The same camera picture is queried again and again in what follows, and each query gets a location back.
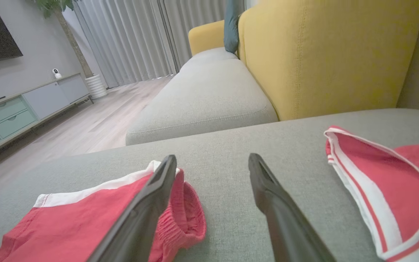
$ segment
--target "sofa cushion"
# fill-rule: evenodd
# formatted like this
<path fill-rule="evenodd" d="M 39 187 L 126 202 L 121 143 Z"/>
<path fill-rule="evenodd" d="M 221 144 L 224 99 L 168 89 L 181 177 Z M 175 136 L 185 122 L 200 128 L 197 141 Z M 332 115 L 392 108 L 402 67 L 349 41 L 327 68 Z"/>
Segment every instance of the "sofa cushion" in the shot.
<path fill-rule="evenodd" d="M 175 154 L 198 193 L 206 239 L 176 262 L 274 261 L 266 218 L 255 205 L 248 156 L 260 154 L 338 262 L 379 262 L 354 199 L 327 164 L 323 132 L 332 124 L 389 147 L 419 144 L 419 111 L 385 109 L 249 126 L 59 159 L 0 190 L 0 244 L 38 195 L 73 192 Z"/>
<path fill-rule="evenodd" d="M 182 66 L 180 72 L 185 71 L 187 68 L 194 68 L 215 61 L 228 59 L 238 59 L 238 57 L 233 53 L 226 52 L 224 47 L 213 48 L 194 55 Z"/>
<path fill-rule="evenodd" d="M 126 145 L 277 121 L 268 98 L 233 57 L 218 48 L 191 58 L 131 124 Z"/>

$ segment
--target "drawer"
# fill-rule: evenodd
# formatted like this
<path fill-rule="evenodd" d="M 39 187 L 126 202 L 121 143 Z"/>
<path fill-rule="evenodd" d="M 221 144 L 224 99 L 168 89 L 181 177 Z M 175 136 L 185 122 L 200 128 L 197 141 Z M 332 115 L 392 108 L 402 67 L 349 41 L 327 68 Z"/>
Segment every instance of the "drawer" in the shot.
<path fill-rule="evenodd" d="M 0 104 L 0 121 L 17 112 L 27 109 L 20 98 L 15 98 Z"/>
<path fill-rule="evenodd" d="M 32 116 L 30 111 L 26 110 L 20 114 L 17 114 L 6 121 L 0 123 L 0 136 L 6 138 L 16 131 L 28 126 L 33 123 L 35 118 Z"/>

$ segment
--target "curtain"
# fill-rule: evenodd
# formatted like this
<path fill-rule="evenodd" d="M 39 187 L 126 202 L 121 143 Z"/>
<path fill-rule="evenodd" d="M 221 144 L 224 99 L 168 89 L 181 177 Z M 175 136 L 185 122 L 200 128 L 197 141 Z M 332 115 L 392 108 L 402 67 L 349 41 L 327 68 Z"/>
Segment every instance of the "curtain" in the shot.
<path fill-rule="evenodd" d="M 74 9 L 115 87 L 178 73 L 191 58 L 188 32 L 223 20 L 226 0 L 88 0 Z"/>

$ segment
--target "white camera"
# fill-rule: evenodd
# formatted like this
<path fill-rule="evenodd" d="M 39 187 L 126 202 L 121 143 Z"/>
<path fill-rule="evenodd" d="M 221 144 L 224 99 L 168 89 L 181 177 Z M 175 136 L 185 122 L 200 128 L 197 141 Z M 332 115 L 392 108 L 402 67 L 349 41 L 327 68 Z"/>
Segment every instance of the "white camera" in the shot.
<path fill-rule="evenodd" d="M 55 75 L 55 78 L 56 79 L 59 79 L 59 78 L 61 78 L 62 76 L 61 76 L 61 74 L 59 73 L 59 70 L 57 70 L 56 68 L 54 68 L 53 70 L 52 70 L 52 72 L 53 72 L 53 74 Z"/>

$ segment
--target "yellow sofa backrest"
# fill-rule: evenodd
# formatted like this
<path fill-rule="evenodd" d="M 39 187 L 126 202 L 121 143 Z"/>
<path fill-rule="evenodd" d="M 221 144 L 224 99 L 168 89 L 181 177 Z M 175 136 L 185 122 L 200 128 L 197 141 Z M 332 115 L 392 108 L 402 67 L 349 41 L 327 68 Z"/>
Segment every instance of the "yellow sofa backrest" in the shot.
<path fill-rule="evenodd" d="M 280 120 L 391 108 L 418 30 L 419 0 L 263 0 L 238 55 Z"/>

